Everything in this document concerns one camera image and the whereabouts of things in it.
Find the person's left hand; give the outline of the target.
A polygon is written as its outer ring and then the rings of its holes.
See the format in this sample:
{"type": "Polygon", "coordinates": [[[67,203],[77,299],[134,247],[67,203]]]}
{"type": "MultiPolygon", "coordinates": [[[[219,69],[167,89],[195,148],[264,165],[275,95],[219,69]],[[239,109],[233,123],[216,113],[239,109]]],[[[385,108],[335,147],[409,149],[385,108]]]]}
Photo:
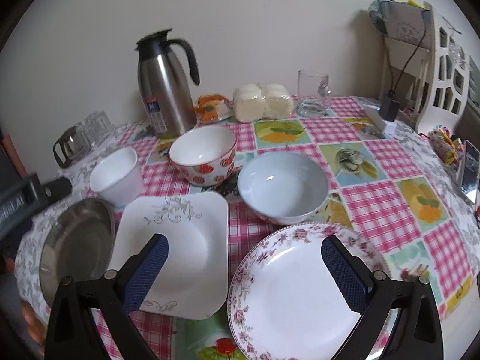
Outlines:
{"type": "MultiPolygon", "coordinates": [[[[15,263],[11,258],[1,258],[1,273],[13,273],[15,263]]],[[[32,306],[24,299],[19,299],[20,313],[28,327],[30,337],[41,347],[45,345],[47,329],[46,326],[38,319],[32,306]]]]}

